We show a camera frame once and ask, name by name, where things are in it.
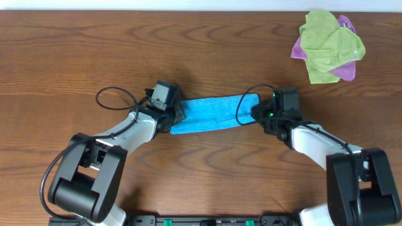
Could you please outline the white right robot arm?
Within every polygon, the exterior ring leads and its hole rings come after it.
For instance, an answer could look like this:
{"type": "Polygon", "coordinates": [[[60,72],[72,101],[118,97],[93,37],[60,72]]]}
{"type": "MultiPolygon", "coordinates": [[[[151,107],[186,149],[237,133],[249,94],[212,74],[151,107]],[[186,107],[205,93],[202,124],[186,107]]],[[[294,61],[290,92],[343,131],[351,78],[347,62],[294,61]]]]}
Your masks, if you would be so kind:
{"type": "Polygon", "coordinates": [[[265,133],[276,136],[326,171],[327,202],[299,213],[301,225],[391,225],[401,221],[401,202],[386,153],[361,148],[305,121],[298,91],[273,90],[251,115],[265,133]]]}

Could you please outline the blue microfiber cloth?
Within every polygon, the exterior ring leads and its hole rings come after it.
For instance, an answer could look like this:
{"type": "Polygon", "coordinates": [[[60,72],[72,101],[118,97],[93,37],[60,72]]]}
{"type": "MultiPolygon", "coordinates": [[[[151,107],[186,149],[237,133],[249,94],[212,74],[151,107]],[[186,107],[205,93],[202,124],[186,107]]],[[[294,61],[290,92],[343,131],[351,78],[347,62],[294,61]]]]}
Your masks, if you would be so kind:
{"type": "Polygon", "coordinates": [[[174,125],[171,134],[230,129],[253,122],[251,108],[259,103],[258,94],[209,97],[182,101],[186,119],[174,125]]]}

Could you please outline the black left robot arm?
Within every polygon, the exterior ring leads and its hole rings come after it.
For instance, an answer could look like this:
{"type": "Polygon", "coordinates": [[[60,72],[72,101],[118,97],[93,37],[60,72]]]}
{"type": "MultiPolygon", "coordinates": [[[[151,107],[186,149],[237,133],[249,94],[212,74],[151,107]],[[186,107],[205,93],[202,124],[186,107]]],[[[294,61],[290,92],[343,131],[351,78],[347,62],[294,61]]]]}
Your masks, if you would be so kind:
{"type": "Polygon", "coordinates": [[[54,204],[89,225],[124,225],[127,214],[115,201],[127,157],[184,118],[180,101],[149,99],[106,132],[77,133],[48,167],[57,171],[49,191],[40,191],[42,204],[54,204]]]}

